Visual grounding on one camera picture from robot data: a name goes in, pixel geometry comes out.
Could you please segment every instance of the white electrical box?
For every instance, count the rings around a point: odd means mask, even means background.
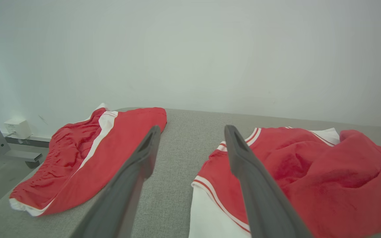
[[[17,139],[26,139],[32,135],[29,124],[23,119],[10,119],[4,122],[5,127],[8,130],[8,134],[14,133],[11,137]]]

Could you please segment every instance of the gray table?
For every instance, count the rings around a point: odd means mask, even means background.
[[[154,173],[142,189],[132,231],[134,238],[188,237],[191,182],[208,155],[224,140],[224,125],[235,125],[244,138],[255,127],[290,126],[309,130],[334,127],[338,132],[355,129],[381,145],[380,127],[189,110],[166,111],[167,126],[161,135]],[[44,217],[14,211],[9,206],[8,196],[9,193],[0,200],[0,238],[62,238],[69,237],[99,194],[73,209]]]

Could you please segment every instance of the red and white stripe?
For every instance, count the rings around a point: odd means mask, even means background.
[[[236,218],[235,216],[233,216],[225,207],[224,205],[221,203],[221,201],[219,200],[217,194],[216,194],[216,190],[214,189],[213,185],[210,183],[210,181],[208,181],[207,179],[201,177],[201,176],[197,176],[193,182],[192,182],[192,187],[194,186],[198,186],[202,189],[204,189],[206,191],[206,193],[210,196],[210,198],[221,208],[221,210],[228,215],[228,217],[230,217],[238,226],[240,226],[243,230],[245,230],[246,232],[250,232],[250,229],[249,229],[249,225],[244,223],[243,221],[239,220],[238,218]]]
[[[245,139],[245,142],[248,144],[248,146],[252,145],[257,138],[260,136],[261,128],[255,128],[252,134]],[[220,145],[217,147],[218,150],[227,152],[227,145],[225,141],[222,141]]]
[[[309,131],[314,134],[317,138],[319,138],[322,142],[329,146],[335,146],[339,143],[339,135],[337,134],[334,128],[330,128],[324,131]]]

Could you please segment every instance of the white stripe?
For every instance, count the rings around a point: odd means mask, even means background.
[[[246,143],[248,144],[248,146],[252,145],[256,140],[257,138],[260,136],[260,133],[261,133],[261,128],[258,128],[258,131],[257,131],[257,134],[255,135],[254,138],[252,138],[252,140],[248,140],[250,139],[251,137],[249,137],[246,141]]]
[[[336,132],[334,128],[330,128],[323,131],[310,132],[329,146],[334,146],[340,142],[339,134]]]
[[[248,138],[245,139],[245,142],[248,144],[248,146],[252,145],[252,144],[257,140],[257,138],[260,136],[260,133],[261,133],[261,128],[255,128],[255,129],[254,129],[254,131],[252,132],[252,134],[251,134]],[[220,145],[217,147],[217,149],[220,150],[220,151],[227,152],[227,148],[226,148],[224,145],[222,145],[222,143],[223,143],[223,144],[226,144],[225,141],[222,141],[222,142],[220,143]]]
[[[200,186],[193,187],[188,238],[251,238]]]
[[[199,185],[200,183],[199,182],[195,182],[195,181],[193,181],[192,182],[192,187],[193,186],[198,186],[198,187],[200,187],[200,188],[202,188],[202,189],[204,189],[206,192],[207,192],[207,194],[210,196],[210,198],[214,201],[214,202],[217,202],[218,203],[218,205],[220,206],[220,208],[235,222],[235,223],[238,223],[239,224],[239,226],[242,226],[243,228],[245,228],[245,229],[247,229],[247,230],[249,230],[250,231],[250,229],[249,229],[249,225],[248,224],[246,224],[246,223],[244,223],[244,222],[242,222],[241,220],[239,220],[239,219],[237,219],[235,216],[233,216],[224,206],[223,206],[223,204],[221,203],[221,201],[218,199],[218,196],[217,196],[217,194],[216,194],[216,190],[214,189],[214,187],[213,187],[213,185],[211,185],[211,183],[210,183],[210,181],[208,181],[207,179],[205,179],[205,178],[203,178],[203,177],[201,177],[201,176],[199,176],[199,175],[197,175],[197,177],[195,178],[196,180],[199,180],[199,181],[201,181],[203,184],[205,184],[210,190],[211,190],[211,192],[213,193],[213,194],[211,194],[210,193],[210,191],[205,187],[205,186],[203,186],[202,184],[201,185]]]
[[[101,132],[94,139],[88,155],[82,161],[82,164],[80,164],[79,168],[74,172],[74,174],[71,177],[73,177],[77,173],[77,171],[79,171],[79,169],[82,168],[86,164],[86,162],[89,161],[89,159],[94,155],[94,153],[95,153],[98,145],[101,143],[102,139],[104,139],[104,137],[106,137],[106,135],[114,127],[114,119],[117,117],[117,115],[118,115],[117,111],[108,111],[108,112],[104,112],[100,116],[100,118],[98,119],[98,122],[99,122],[100,127],[101,127]],[[44,213],[56,197],[57,197],[57,195],[54,196],[54,198],[51,200],[51,202],[43,209],[34,208],[30,205],[27,205],[27,204],[24,204],[22,202],[17,201],[17,199],[15,199],[15,198],[10,198],[9,202],[10,202],[10,206],[12,209],[19,210],[19,211],[27,211],[30,215],[36,217],[36,216],[39,216],[42,213]]]
[[[105,108],[107,111],[109,110],[107,104],[105,104],[105,103],[101,103],[101,104],[100,104],[94,111],[96,111],[96,110],[98,110],[98,109],[100,109],[100,108]],[[86,120],[84,120],[84,121],[79,121],[79,122],[86,122],[86,121],[88,121],[89,119],[91,119],[91,116],[92,116],[92,114],[91,114]]]

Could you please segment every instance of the clothing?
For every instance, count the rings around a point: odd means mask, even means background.
[[[381,232],[381,147],[364,134],[342,131],[339,137],[334,129],[256,128],[245,141],[315,237],[364,237]],[[192,186],[196,200],[191,207],[190,237],[196,233],[208,237],[222,229],[210,221],[221,216],[236,223],[227,229],[246,232],[239,237],[250,235],[242,191],[230,172],[225,142],[209,156]],[[200,189],[211,200],[205,207],[198,206]],[[204,215],[211,206],[223,213],[218,218]],[[207,218],[195,222],[196,217]]]
[[[152,126],[163,131],[166,123],[163,108],[117,112],[102,104],[88,120],[67,124],[52,136],[42,166],[12,191],[11,207],[40,216],[86,202],[111,180]]]

